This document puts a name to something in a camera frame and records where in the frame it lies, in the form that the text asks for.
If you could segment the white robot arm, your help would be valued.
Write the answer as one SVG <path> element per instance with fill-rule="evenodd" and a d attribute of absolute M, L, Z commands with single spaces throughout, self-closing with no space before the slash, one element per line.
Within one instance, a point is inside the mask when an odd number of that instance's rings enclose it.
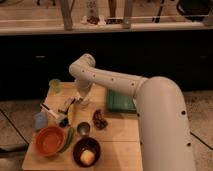
<path fill-rule="evenodd" d="M 183 93 L 169 78 L 129 75 L 95 67 L 84 54 L 69 66 L 81 97 L 96 83 L 134 99 L 139 114 L 143 171 L 196 171 Z"/>

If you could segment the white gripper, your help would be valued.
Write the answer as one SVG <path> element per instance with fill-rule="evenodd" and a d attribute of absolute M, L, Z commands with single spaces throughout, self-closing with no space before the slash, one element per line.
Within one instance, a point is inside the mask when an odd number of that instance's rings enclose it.
<path fill-rule="evenodd" d="M 79 105 L 88 105 L 90 102 L 89 93 L 92 88 L 92 83 L 88 81 L 76 79 L 74 81 L 74 85 L 77 90 L 77 103 Z"/>

